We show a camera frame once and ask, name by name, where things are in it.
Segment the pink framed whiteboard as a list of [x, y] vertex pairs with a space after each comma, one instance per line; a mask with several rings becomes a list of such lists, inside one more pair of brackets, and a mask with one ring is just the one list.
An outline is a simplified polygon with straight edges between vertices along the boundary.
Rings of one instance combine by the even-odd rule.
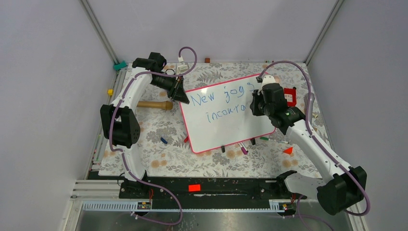
[[186, 92], [189, 104], [181, 113], [191, 150], [201, 153], [271, 134], [275, 131], [265, 116], [250, 109], [252, 92], [261, 84], [257, 75], [231, 79]]

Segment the blue marker cap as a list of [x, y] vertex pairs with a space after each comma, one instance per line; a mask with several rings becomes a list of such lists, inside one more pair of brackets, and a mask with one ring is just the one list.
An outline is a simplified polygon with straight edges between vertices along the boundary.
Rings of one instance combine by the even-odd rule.
[[168, 144], [168, 142], [167, 142], [163, 137], [161, 137], [160, 140], [161, 140], [164, 144]]

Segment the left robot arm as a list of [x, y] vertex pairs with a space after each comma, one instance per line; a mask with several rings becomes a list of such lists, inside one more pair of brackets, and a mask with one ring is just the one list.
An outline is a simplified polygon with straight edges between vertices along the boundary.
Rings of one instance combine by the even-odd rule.
[[100, 108], [103, 135], [108, 139], [111, 150], [121, 155], [124, 176], [134, 181], [130, 190], [138, 198], [149, 193], [149, 185], [142, 180], [146, 169], [141, 164], [137, 146], [141, 128], [136, 118], [136, 108], [149, 85], [165, 90], [173, 101], [189, 104], [183, 76], [196, 65], [189, 66], [182, 56], [178, 60], [175, 74], [168, 75], [164, 70], [166, 59], [160, 53], [151, 52], [148, 58], [137, 58], [132, 63], [132, 68], [136, 70], [135, 76], [129, 78], [112, 103]]

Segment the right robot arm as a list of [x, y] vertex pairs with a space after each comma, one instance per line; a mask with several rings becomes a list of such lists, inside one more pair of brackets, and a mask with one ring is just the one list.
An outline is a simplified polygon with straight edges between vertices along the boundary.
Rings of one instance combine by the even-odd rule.
[[289, 107], [284, 90], [278, 83], [263, 85], [254, 90], [250, 104], [255, 116], [267, 116], [272, 125], [286, 135], [307, 155], [321, 178], [310, 178], [288, 171], [279, 175], [276, 192], [282, 198], [293, 193], [319, 202], [330, 215], [336, 215], [361, 201], [366, 202], [364, 216], [370, 211], [365, 191], [367, 173], [362, 167], [352, 167], [337, 155], [315, 131], [308, 117], [297, 107]]

